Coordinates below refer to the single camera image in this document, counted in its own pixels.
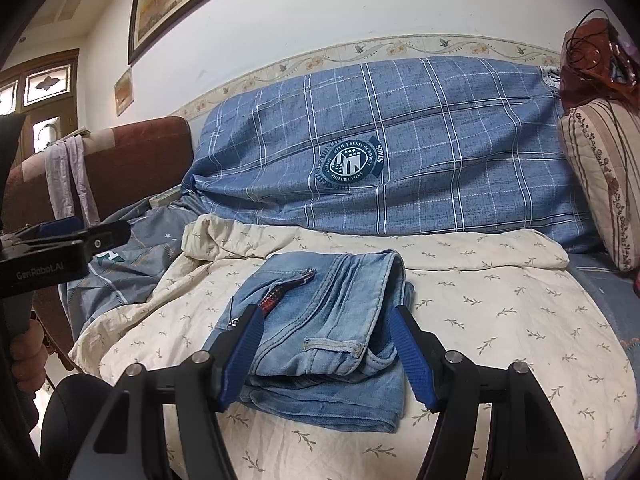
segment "striped pillow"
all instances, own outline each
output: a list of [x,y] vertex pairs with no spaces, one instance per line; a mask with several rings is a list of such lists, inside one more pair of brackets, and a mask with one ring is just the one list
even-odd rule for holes
[[620,270],[640,266],[640,118],[596,99],[558,123],[562,150],[580,180],[600,237]]

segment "white wall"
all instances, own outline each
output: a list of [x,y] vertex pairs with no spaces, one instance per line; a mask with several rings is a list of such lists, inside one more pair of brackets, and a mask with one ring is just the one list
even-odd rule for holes
[[86,37],[76,36],[73,38],[63,38],[62,40],[49,41],[48,43],[41,43],[31,48],[14,49],[11,55],[6,60],[6,63],[2,67],[3,70],[15,66],[20,63],[24,63],[30,59],[34,59],[40,56],[46,56],[55,52],[62,52],[63,50],[72,50],[75,48],[80,49],[78,54],[78,74],[76,76],[76,105],[78,107],[78,126],[86,125]]
[[127,69],[131,3],[113,0],[88,36],[92,130],[171,113],[243,73],[347,41],[433,32],[560,50],[565,32],[604,6],[602,0],[209,0],[134,64],[135,102],[118,118],[113,85]]

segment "human hand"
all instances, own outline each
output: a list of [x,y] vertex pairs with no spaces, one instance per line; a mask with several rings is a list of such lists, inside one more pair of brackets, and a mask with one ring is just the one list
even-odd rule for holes
[[14,337],[9,346],[15,361],[11,372],[18,380],[18,389],[23,392],[37,392],[44,384],[44,365],[49,355],[42,343],[43,338],[44,330],[40,322],[30,319],[27,332]]

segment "decorative wall border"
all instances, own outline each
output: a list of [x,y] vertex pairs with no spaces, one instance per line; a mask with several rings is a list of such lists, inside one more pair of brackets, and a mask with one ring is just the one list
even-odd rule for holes
[[429,56],[470,56],[523,64],[560,66],[560,54],[527,43],[483,36],[414,34],[343,43],[288,57],[210,90],[172,115],[188,121],[213,110],[229,97],[292,77],[363,62]]

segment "light blue denim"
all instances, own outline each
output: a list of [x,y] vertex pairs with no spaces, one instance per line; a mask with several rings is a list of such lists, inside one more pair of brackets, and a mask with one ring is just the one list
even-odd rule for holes
[[332,430],[393,433],[404,373],[387,317],[394,306],[410,304],[414,289],[393,250],[272,256],[238,289],[203,348],[249,304],[309,269],[315,277],[286,292],[265,318],[241,402]]

